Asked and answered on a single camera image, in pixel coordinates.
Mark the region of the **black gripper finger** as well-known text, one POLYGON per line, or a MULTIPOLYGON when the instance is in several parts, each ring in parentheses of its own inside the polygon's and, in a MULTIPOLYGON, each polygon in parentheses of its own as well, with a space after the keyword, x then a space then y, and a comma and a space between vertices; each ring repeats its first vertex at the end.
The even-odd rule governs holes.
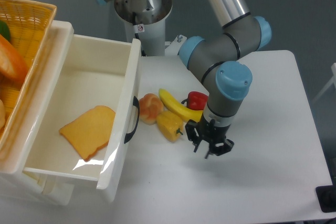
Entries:
POLYGON ((194 146, 194 153, 196 153, 202 141, 198 133, 198 123, 193 120, 189 120, 185 125, 185 130, 188 140, 191 141, 194 146))
POLYGON ((230 152, 233 147, 234 142, 227 138, 220 139, 218 142, 210 141, 205 159, 207 159, 210 155, 221 156, 226 154, 230 152))

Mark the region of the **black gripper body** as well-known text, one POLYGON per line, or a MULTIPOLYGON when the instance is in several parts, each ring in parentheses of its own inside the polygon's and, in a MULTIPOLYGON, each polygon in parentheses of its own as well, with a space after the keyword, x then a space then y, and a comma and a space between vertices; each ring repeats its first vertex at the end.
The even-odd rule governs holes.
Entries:
POLYGON ((207 142, 209 147, 210 141, 218 142, 220 139, 227 138, 226 133, 229 127, 230 125, 225 127, 215 126, 214 119, 211 119, 210 122, 201 119, 201 121, 198 122, 198 133, 202 141, 207 142))

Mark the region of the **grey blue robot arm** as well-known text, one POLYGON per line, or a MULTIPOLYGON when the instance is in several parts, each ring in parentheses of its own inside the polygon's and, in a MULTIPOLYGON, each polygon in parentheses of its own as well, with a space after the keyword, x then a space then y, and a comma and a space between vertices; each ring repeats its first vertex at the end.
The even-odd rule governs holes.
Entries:
MULTIPOLYGON (((96 1, 101 5, 114 3, 127 40, 138 39, 142 55, 164 55, 165 20, 172 10, 172 0, 96 1)), ((268 44, 271 28, 264 18, 250 14, 244 0, 209 2, 222 35, 210 42, 199 36, 188 38, 178 55, 209 93, 201 117, 187 120, 187 137, 195 147, 207 142, 208 155, 220 156, 234 146, 226 133, 252 82, 251 71, 238 60, 268 44)))

